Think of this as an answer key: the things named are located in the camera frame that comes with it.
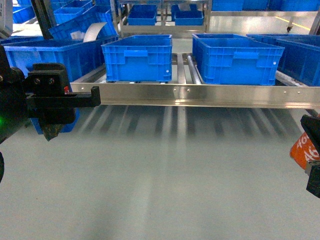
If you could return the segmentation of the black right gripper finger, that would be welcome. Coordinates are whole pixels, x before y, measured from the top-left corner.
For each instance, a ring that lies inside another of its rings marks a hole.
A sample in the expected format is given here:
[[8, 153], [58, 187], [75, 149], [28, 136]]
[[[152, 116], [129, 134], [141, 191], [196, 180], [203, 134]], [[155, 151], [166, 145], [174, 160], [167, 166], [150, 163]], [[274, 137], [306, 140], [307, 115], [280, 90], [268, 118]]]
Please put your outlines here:
[[320, 147], [320, 118], [303, 115], [300, 120], [301, 126], [310, 138], [315, 148]]
[[306, 190], [314, 195], [320, 197], [320, 162], [312, 161], [306, 165], [305, 173], [308, 175], [308, 182]]

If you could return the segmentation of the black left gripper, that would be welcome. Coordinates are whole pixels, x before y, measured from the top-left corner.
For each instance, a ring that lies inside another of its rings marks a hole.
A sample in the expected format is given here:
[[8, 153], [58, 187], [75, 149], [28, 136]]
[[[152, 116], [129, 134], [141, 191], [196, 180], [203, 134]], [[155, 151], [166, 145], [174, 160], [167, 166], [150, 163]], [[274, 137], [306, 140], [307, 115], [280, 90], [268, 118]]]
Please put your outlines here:
[[62, 63], [35, 63], [27, 76], [10, 67], [5, 48], [0, 48], [0, 141], [4, 142], [28, 119], [38, 119], [44, 138], [56, 138], [76, 118], [77, 108], [101, 104], [100, 89], [71, 92], [68, 72]]

